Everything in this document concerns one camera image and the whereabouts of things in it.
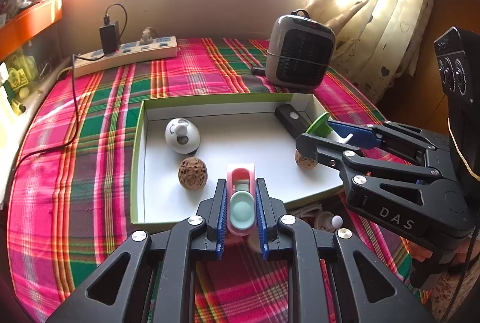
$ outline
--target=white toy figure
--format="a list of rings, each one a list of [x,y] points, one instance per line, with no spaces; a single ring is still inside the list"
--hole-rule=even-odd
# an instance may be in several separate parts
[[[200,146],[200,132],[189,120],[173,119],[166,125],[165,141],[173,151],[193,155]]]

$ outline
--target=white ball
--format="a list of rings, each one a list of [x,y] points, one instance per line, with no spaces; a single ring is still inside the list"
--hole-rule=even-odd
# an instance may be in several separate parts
[[[341,216],[335,215],[332,218],[332,227],[333,228],[339,229],[340,227],[342,227],[342,224],[343,224],[343,219],[342,219]]]

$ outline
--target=plug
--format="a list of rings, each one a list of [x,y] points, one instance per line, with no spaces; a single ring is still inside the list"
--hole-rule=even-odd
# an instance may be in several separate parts
[[[150,27],[145,28],[142,32],[142,38],[140,39],[140,44],[150,44],[153,42],[152,35],[150,34]]]

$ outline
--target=power strip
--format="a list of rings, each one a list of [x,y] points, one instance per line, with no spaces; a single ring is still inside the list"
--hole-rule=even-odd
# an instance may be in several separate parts
[[[88,59],[94,59],[103,54],[99,49],[94,52],[80,55]],[[171,58],[177,56],[177,39],[174,36],[158,37],[150,44],[131,42],[122,44],[118,51],[105,55],[97,61],[84,61],[75,59],[75,77],[111,69],[112,67],[134,64],[137,62],[154,61],[156,59]]]

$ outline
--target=orange shelf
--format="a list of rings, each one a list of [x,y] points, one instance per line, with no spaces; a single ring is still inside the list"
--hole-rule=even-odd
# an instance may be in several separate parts
[[[45,0],[20,12],[0,28],[0,60],[62,18],[62,0]]]

